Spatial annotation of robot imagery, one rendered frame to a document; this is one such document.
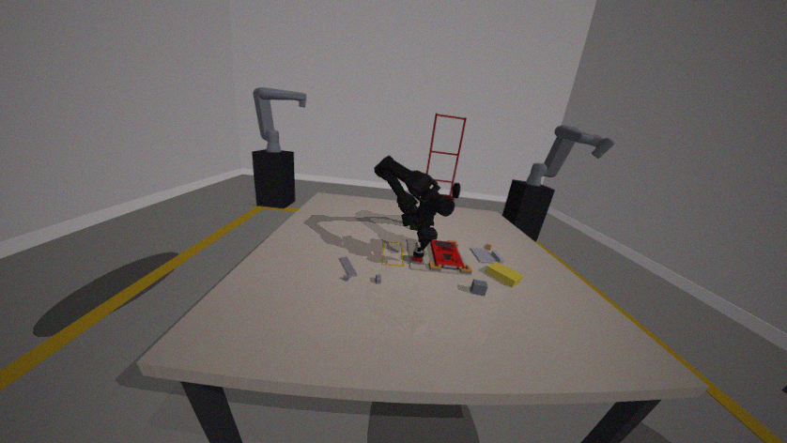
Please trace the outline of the yellow rectangular block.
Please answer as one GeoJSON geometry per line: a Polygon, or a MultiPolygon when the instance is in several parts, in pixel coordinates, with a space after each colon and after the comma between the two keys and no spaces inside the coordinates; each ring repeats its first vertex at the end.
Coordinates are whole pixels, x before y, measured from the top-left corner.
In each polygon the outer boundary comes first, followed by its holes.
{"type": "Polygon", "coordinates": [[[499,262],[495,262],[487,266],[486,273],[498,279],[498,281],[502,281],[510,285],[511,287],[514,287],[520,283],[523,277],[523,274],[515,272],[511,268],[506,267],[499,262]]]}

